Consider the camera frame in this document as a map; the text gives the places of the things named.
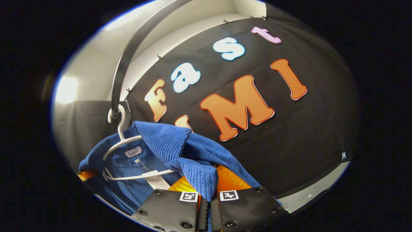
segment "orange letter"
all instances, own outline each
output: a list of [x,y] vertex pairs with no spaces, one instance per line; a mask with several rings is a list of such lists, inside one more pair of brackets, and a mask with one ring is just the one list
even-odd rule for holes
[[246,75],[234,82],[234,103],[215,93],[200,103],[200,108],[208,110],[218,125],[220,140],[227,141],[238,134],[237,129],[231,128],[227,120],[243,130],[248,128],[246,109],[252,115],[250,122],[253,125],[258,125],[275,114],[272,108],[267,107],[253,80],[251,75]]
[[187,115],[183,115],[179,117],[178,119],[176,119],[175,126],[191,129],[188,122],[189,122],[189,117]]
[[289,61],[286,59],[278,59],[273,62],[270,67],[273,70],[278,71],[282,77],[285,79],[286,83],[288,84],[291,94],[290,97],[293,100],[298,100],[299,98],[303,97],[308,89],[306,86],[302,85],[299,79],[296,77],[295,73],[289,67]]
[[145,102],[149,103],[150,108],[153,111],[153,119],[155,122],[159,121],[161,117],[166,113],[166,105],[161,105],[160,101],[164,102],[166,100],[166,95],[162,89],[159,89],[164,86],[164,80],[159,79],[156,81],[154,86],[149,90],[145,96]]

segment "pink letter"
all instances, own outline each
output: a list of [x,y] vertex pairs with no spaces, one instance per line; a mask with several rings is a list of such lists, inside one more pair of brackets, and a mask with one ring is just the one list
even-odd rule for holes
[[256,34],[258,33],[259,35],[261,35],[263,38],[267,39],[268,41],[272,42],[272,43],[281,43],[282,40],[279,37],[273,37],[271,35],[268,34],[268,30],[266,29],[260,29],[257,26],[255,26],[252,29],[252,33]]

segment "hanger hook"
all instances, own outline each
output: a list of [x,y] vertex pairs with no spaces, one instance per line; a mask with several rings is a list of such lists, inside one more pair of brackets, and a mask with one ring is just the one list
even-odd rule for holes
[[[120,105],[120,104],[119,104],[119,112],[122,115],[122,118],[120,120],[119,125],[117,126],[117,132],[119,133],[120,141],[122,141],[122,140],[124,140],[124,135],[123,135],[123,132],[122,132],[122,128],[123,128],[123,125],[126,121],[126,117],[125,117],[126,116],[126,111],[124,110],[123,106]],[[107,116],[107,121],[109,123],[113,122],[111,115],[112,115],[112,109],[109,110],[109,114]]]

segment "black fabric backdrop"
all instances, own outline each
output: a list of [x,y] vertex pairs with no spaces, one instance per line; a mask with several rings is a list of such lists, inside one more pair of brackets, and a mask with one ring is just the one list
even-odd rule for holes
[[[133,120],[153,122],[153,112],[144,97],[157,79],[165,82],[167,112],[159,123],[174,124],[189,116],[195,133],[223,145],[245,169],[274,196],[297,192],[321,179],[341,163],[346,151],[350,160],[356,146],[360,105],[353,77],[339,54],[323,38],[293,17],[277,11],[268,12],[269,20],[242,19],[199,33],[160,54],[154,64],[126,97]],[[280,37],[273,44],[251,32],[257,26]],[[213,50],[213,44],[232,37],[246,52],[227,61]],[[282,76],[270,68],[278,59],[287,59],[307,94],[294,101]],[[189,62],[201,72],[200,80],[183,91],[173,90],[170,75],[180,64]],[[212,116],[199,106],[207,96],[217,93],[234,102],[234,81],[252,75],[254,84],[275,115],[226,142]]]

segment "letter m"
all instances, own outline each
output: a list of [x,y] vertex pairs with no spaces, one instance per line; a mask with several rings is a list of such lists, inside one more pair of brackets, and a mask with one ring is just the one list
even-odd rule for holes
[[230,127],[228,120],[243,130],[248,129],[246,110],[252,115],[250,122],[253,125],[258,125],[275,114],[272,108],[267,107],[253,80],[251,75],[246,75],[234,82],[235,103],[218,94],[212,94],[200,103],[200,108],[209,111],[218,125],[220,140],[227,141],[238,134],[237,129]]

